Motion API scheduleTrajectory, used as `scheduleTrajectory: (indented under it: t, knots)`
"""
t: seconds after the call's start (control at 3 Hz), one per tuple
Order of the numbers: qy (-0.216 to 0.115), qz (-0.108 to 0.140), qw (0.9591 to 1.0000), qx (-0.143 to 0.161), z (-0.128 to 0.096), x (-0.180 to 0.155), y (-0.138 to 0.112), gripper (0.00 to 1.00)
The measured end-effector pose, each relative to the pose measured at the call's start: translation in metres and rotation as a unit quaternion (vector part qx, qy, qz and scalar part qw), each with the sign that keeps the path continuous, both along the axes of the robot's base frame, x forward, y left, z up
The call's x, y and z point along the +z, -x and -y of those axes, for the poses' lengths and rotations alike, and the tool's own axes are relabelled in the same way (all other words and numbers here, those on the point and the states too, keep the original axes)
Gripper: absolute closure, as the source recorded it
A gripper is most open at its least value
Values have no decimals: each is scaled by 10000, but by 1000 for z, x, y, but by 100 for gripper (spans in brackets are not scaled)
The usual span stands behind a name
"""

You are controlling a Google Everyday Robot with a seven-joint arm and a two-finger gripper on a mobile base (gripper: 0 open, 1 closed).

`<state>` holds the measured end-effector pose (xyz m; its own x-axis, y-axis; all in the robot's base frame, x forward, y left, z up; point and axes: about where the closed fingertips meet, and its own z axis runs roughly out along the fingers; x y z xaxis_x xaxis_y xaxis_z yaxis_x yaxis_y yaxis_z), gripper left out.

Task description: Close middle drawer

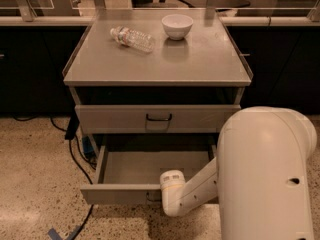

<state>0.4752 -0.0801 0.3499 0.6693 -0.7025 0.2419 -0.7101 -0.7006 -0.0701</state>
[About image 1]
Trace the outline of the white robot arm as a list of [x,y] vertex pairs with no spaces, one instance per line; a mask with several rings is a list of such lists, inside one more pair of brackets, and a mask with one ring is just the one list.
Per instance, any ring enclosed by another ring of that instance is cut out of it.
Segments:
[[315,240],[306,162],[317,133],[303,114],[250,107],[219,134],[216,157],[190,180],[160,176],[166,215],[184,216],[216,198],[222,240]]

